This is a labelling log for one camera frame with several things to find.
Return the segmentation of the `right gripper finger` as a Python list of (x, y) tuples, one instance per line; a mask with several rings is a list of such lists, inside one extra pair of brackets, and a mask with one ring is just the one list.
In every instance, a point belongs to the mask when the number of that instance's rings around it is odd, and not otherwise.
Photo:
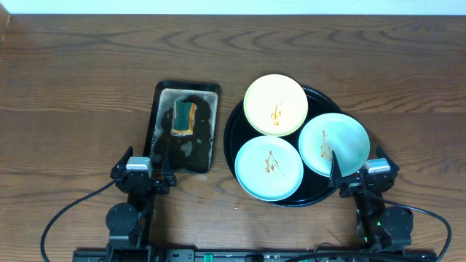
[(342, 174), (335, 151), (332, 151), (331, 173), (329, 175), (329, 186), (338, 187), (342, 184)]
[(397, 166), (396, 163), (388, 157), (379, 144), (376, 146), (376, 155), (379, 159), (385, 159), (387, 161), (391, 172), (398, 172), (400, 170), (399, 166)]

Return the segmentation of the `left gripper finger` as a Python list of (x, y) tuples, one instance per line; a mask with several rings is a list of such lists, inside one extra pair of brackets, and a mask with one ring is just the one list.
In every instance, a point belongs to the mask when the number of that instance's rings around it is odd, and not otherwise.
[(171, 166), (170, 152), (168, 148), (165, 149), (164, 159), (162, 162), (162, 174), (169, 186), (177, 186), (177, 178)]
[(129, 146), (123, 157), (111, 169), (110, 177), (112, 179), (123, 179), (127, 174), (126, 164), (130, 157), (133, 156), (133, 147)]

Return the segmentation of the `light green plate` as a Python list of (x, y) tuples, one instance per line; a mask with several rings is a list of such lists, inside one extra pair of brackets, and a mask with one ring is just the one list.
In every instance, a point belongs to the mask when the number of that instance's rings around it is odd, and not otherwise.
[(326, 113), (309, 120), (298, 141), (306, 166), (323, 177), (331, 173), (336, 156), (342, 176), (357, 172), (368, 159), (371, 143), (360, 122), (346, 114)]

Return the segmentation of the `green orange sponge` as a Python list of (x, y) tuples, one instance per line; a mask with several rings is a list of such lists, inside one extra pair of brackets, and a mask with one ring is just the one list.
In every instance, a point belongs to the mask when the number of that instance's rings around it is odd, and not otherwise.
[(174, 107), (174, 117), (171, 132), (174, 136), (194, 134), (194, 122), (197, 105), (193, 102), (177, 101)]

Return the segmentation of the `light blue plate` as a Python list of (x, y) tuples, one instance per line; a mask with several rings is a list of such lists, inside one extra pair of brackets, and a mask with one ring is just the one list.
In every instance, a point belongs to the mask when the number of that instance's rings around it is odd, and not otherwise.
[(288, 141), (264, 135), (240, 148), (234, 161), (234, 174), (252, 197), (276, 202), (290, 197), (299, 188), (304, 164)]

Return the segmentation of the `yellow plate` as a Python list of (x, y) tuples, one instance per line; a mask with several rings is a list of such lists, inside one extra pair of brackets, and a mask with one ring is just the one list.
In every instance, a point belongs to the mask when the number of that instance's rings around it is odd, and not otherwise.
[(243, 99), (251, 126), (264, 135), (282, 137), (297, 131), (308, 112), (307, 96), (294, 79), (269, 74), (255, 80)]

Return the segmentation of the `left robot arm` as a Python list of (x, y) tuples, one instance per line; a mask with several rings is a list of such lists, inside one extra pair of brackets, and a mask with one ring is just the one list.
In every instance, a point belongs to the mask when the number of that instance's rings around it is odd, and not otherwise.
[(153, 168), (148, 157), (134, 156), (129, 147), (111, 169), (116, 187), (127, 195), (127, 201), (114, 205), (106, 215), (108, 244), (102, 261), (156, 261), (157, 249), (149, 244), (155, 196), (168, 194), (176, 186), (169, 151), (162, 160), (162, 178), (151, 177)]

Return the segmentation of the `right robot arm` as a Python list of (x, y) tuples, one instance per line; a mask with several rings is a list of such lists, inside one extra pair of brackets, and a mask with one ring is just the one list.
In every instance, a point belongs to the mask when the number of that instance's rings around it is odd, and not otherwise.
[(361, 170), (343, 176), (335, 154), (332, 154), (329, 186), (339, 188), (341, 198), (352, 197), (357, 207), (357, 235), (366, 241), (364, 250), (402, 252), (411, 244), (414, 227), (412, 211), (396, 205), (387, 207), (382, 194), (394, 186), (399, 166), (376, 147), (376, 158)]

